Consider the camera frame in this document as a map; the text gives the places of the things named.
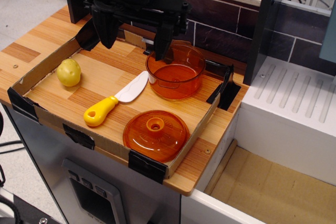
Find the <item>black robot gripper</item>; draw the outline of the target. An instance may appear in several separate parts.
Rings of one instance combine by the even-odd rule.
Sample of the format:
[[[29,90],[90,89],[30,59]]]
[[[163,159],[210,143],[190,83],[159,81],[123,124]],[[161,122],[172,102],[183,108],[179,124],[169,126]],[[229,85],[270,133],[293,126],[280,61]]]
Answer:
[[[155,60],[163,60],[173,35],[186,33],[191,5],[185,0],[85,0],[101,43],[110,49],[121,23],[136,22],[157,28]]]

